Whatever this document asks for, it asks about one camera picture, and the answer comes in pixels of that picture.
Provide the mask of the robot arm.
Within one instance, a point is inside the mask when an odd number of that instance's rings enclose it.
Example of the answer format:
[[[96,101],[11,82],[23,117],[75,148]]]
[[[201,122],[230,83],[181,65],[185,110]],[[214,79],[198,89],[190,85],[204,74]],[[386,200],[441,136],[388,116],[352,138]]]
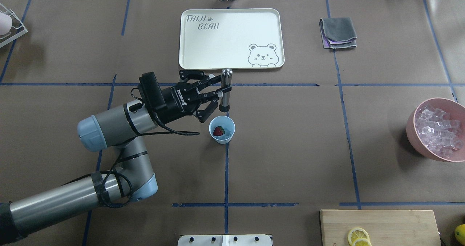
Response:
[[[80,120],[132,99],[138,77],[117,72],[1,72],[1,202],[17,202],[96,170],[113,150],[90,152],[76,133]],[[169,127],[199,136],[146,136],[158,182],[151,198],[120,209],[100,207],[28,235],[16,246],[176,245],[186,234],[237,233],[225,181],[230,148],[208,123],[185,117]]]

